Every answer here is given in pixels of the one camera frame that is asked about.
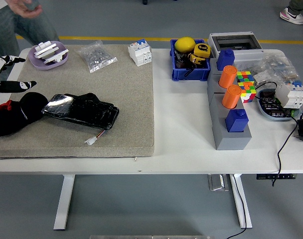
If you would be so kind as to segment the person's right hand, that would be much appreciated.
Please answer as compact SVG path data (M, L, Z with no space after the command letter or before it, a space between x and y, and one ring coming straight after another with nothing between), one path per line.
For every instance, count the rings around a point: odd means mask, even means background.
M30 10L27 5L32 4L31 0L5 0L5 2L15 14L23 18L35 18L43 12L41 5Z

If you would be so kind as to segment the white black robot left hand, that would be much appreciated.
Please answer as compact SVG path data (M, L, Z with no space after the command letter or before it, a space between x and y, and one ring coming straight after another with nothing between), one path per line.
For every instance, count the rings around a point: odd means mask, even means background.
M5 71L7 67L20 62L25 62L25 59L12 55L0 57L0 73ZM36 84L36 81L0 81L0 93L22 93L34 87Z

